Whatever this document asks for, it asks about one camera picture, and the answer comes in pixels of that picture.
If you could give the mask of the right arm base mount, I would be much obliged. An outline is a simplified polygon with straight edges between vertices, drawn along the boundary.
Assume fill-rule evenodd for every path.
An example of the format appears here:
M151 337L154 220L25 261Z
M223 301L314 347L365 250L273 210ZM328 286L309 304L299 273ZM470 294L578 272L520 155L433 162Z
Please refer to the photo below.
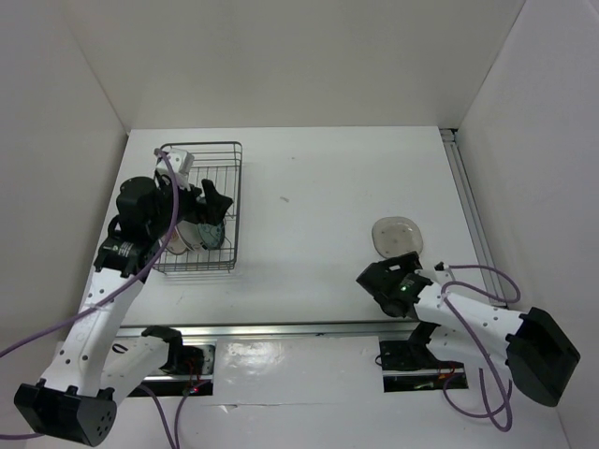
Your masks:
M426 348L408 340L381 340L374 363L382 370L385 393L467 389L460 362L437 360Z

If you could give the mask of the blue floral small plate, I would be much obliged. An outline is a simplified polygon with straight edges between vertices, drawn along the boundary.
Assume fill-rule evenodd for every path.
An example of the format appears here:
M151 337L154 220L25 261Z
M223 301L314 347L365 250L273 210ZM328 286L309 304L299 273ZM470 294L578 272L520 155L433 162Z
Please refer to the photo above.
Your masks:
M198 237L200 239L200 245L203 249L214 251L219 250L226 237L225 224L198 224L197 225Z

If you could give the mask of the orange sunburst plate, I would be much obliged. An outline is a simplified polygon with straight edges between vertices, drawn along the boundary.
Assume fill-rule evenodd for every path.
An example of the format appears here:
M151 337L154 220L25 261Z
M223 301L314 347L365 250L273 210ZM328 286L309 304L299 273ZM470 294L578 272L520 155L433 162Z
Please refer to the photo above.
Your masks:
M177 229L173 230L171 237L168 240L166 249L169 253L173 255L182 255L188 251L188 248L179 236Z

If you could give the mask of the green red rimmed plate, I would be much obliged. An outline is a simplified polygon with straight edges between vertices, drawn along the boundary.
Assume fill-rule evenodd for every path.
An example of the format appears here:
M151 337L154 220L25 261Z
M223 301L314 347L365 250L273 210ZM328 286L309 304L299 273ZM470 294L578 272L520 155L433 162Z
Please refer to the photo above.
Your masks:
M201 252L203 250L203 240L196 224L181 221L177 224L177 232L190 251Z

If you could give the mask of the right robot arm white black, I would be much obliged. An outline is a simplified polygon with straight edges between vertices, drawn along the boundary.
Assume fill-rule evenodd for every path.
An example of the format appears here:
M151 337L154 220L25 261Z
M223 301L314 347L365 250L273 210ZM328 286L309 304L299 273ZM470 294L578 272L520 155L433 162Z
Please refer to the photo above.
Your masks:
M547 311L508 310L451 292L453 270L425 271L411 252L371 263L357 282L386 315L419 322L408 345L416 365L438 359L507 369L524 396L557 406L580 360L573 342Z

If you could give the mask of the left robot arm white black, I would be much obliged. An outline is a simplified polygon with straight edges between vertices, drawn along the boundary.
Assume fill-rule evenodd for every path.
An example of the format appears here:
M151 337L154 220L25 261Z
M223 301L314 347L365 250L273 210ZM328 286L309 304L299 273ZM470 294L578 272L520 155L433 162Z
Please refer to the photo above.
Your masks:
M40 435L96 447L109 435L118 405L155 370L199 378L204 353L180 331L149 326L115 361L107 358L130 305L141 292L169 231L182 221L221 225L232 198L212 181L182 188L165 175L125 181L117 215L94 262L80 314L35 384L21 384L14 404Z

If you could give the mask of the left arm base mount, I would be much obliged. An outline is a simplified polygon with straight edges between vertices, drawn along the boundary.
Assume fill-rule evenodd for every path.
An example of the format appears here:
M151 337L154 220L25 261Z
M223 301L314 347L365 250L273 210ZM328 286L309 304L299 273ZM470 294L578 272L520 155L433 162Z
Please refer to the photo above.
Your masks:
M184 345L175 365L151 372L141 382L157 397L207 397L213 394L214 344Z

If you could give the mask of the clear glass square plate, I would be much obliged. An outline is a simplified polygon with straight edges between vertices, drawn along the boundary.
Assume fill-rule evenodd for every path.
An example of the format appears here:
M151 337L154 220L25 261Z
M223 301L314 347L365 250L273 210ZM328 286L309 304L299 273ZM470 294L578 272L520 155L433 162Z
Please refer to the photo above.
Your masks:
M374 249L384 258L416 252L421 255L424 240L419 227L410 219L395 216L378 220L372 227Z

